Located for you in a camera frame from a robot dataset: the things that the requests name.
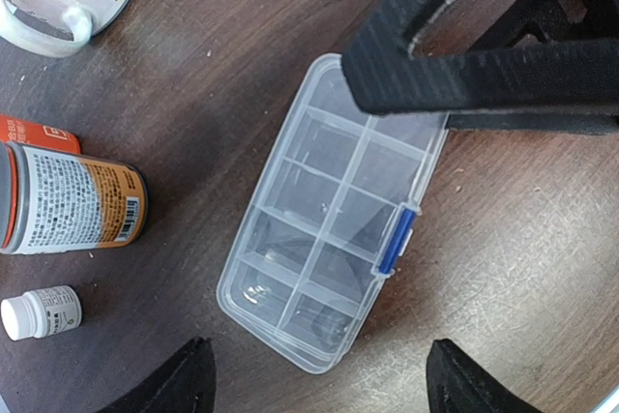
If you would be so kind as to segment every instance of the small white bottle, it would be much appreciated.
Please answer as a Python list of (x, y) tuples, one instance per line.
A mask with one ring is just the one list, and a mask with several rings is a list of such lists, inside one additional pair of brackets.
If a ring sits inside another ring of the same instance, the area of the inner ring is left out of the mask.
[(2, 324), (12, 340), (42, 339), (81, 323), (81, 304), (67, 285), (31, 290), (0, 304)]

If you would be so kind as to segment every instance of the mug handle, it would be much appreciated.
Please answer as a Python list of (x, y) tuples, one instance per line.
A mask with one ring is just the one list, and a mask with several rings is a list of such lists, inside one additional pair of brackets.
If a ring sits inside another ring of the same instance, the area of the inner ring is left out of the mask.
[(0, 36), (25, 50), (52, 58), (64, 58), (78, 53), (92, 37), (93, 20), (88, 12), (72, 6), (62, 12), (62, 21), (74, 35), (73, 41), (48, 36), (16, 18), (6, 0), (0, 0)]

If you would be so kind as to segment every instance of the orange box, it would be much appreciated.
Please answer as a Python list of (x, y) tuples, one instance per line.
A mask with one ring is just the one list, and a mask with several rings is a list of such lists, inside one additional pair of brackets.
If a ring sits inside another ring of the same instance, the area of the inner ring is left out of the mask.
[(79, 141), (73, 134), (2, 114), (0, 114), (0, 141), (19, 142), (45, 149), (81, 154)]

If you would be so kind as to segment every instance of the box lid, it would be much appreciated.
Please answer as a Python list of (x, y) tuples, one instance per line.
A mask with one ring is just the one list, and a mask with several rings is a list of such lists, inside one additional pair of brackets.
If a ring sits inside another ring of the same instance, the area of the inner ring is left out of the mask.
[(446, 120), (366, 115), (339, 55), (318, 58), (228, 256), (221, 308), (308, 372), (337, 364), (410, 240)]

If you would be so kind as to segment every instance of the brown wooden surface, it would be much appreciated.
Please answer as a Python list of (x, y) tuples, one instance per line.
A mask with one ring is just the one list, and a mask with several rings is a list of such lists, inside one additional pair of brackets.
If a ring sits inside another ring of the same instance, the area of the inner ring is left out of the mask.
[[(618, 137), (451, 134), (408, 253), (325, 375), (219, 310), (224, 260), (295, 90), (376, 1), (132, 0), (74, 58), (0, 44), (2, 112), (134, 164), (151, 194), (127, 249), (3, 257), (0, 297), (66, 283), (86, 311), (62, 337), (0, 334), (14, 413), (95, 411), (196, 335), (214, 340), (219, 412), (427, 411), (425, 358), (445, 337), (546, 411), (589, 411), (619, 383)], [(512, 1), (459, 0), (429, 48), (464, 49)]]

